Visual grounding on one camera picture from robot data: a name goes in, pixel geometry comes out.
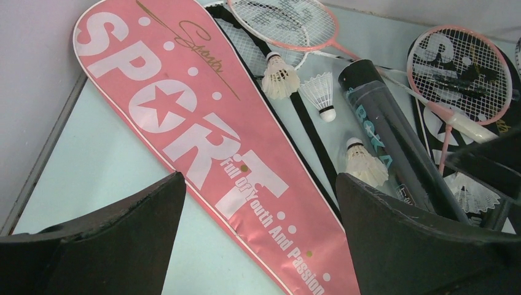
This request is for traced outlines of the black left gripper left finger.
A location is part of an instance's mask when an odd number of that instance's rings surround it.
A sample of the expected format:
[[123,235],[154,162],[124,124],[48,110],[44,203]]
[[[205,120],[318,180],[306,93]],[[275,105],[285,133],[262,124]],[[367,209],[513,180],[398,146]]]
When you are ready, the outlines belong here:
[[2,294],[160,294],[186,196],[180,172],[84,216],[1,238]]

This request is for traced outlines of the black shuttlecock tube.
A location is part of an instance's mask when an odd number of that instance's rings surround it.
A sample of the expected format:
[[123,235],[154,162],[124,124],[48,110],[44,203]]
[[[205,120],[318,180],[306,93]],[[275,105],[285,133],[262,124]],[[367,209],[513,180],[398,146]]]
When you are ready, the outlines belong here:
[[374,64],[356,60],[339,74],[343,96],[391,176],[393,196],[422,210],[469,224]]

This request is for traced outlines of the white feather shuttlecock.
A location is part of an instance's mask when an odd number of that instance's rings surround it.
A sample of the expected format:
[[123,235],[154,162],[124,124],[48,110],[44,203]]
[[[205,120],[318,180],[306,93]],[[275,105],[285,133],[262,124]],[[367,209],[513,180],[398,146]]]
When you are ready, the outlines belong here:
[[266,61],[267,68],[262,78],[263,92],[274,100],[289,98],[300,86],[297,71],[287,64],[278,52],[270,52]]
[[347,141],[346,172],[372,187],[383,186],[389,179],[387,167],[356,137]]

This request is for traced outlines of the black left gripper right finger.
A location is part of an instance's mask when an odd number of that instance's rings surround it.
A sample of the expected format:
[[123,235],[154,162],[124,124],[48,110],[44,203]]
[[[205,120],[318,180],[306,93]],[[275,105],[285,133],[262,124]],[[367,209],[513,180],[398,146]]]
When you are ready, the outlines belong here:
[[363,294],[519,294],[520,237],[463,224],[341,173],[336,192]]

